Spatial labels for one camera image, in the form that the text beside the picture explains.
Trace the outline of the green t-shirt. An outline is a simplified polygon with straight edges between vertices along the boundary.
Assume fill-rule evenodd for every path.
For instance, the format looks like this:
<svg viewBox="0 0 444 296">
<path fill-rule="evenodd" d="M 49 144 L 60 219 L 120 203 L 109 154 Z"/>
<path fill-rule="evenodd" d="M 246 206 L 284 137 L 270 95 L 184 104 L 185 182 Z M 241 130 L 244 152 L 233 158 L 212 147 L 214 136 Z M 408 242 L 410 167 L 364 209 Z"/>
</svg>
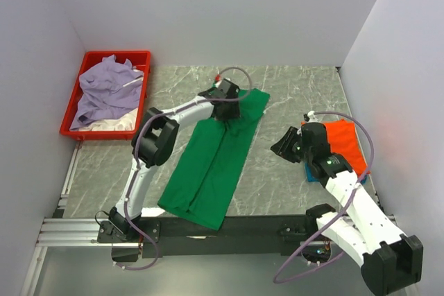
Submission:
<svg viewBox="0 0 444 296">
<path fill-rule="evenodd" d="M 157 205 L 219 230 L 269 99 L 270 94 L 253 89 L 240 101 L 238 119 L 198 122 Z"/>
</svg>

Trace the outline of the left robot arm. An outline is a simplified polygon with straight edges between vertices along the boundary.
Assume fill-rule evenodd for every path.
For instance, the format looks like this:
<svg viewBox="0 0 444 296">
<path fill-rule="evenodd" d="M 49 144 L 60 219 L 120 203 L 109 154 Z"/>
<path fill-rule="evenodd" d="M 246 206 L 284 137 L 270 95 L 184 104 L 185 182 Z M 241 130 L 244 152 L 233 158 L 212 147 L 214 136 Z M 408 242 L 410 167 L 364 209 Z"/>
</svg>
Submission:
<svg viewBox="0 0 444 296">
<path fill-rule="evenodd" d="M 167 110 L 147 111 L 132 140 L 133 159 L 121 197 L 101 223 L 98 242 L 127 243 L 137 238 L 143 201 L 158 168 L 171 156 L 179 131 L 199 121 L 229 121 L 240 116 L 240 88 L 228 79 Z"/>
</svg>

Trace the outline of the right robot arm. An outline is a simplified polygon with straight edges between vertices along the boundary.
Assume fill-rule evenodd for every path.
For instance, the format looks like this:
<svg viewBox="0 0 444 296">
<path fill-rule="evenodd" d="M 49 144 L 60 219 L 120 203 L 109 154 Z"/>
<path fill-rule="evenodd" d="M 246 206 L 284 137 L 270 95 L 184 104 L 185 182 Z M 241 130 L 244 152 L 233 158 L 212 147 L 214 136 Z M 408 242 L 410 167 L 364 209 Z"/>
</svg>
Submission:
<svg viewBox="0 0 444 296">
<path fill-rule="evenodd" d="M 350 162 L 332 149 L 327 128 L 309 122 L 290 127 L 271 151 L 291 163 L 305 163 L 341 205 L 320 204 L 306 212 L 309 240 L 334 241 L 360 267 L 374 295 L 388 295 L 422 278 L 423 245 L 392 223 L 362 186 Z"/>
</svg>

